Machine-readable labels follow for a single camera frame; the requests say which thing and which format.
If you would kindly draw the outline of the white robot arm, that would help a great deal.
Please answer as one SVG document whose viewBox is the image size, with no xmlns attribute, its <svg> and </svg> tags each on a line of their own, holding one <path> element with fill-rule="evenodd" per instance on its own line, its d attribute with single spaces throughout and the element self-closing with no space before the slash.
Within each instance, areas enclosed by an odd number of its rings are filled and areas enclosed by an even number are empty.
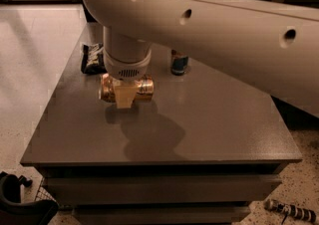
<svg viewBox="0 0 319 225">
<path fill-rule="evenodd" d="M 152 43 L 319 115 L 319 10 L 257 0 L 83 0 L 104 27 L 107 70 L 147 63 Z"/>
</svg>

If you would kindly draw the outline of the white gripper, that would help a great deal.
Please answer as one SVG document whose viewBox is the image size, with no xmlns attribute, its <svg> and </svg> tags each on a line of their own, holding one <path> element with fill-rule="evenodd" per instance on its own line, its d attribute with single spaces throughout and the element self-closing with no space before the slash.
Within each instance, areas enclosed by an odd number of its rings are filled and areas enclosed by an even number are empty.
<svg viewBox="0 0 319 225">
<path fill-rule="evenodd" d="M 129 109 L 132 106 L 138 91 L 135 80 L 147 72 L 151 57 L 152 50 L 148 49 L 140 61 L 129 63 L 113 58 L 104 50 L 104 64 L 107 73 L 114 78 L 113 88 L 118 109 Z"/>
</svg>

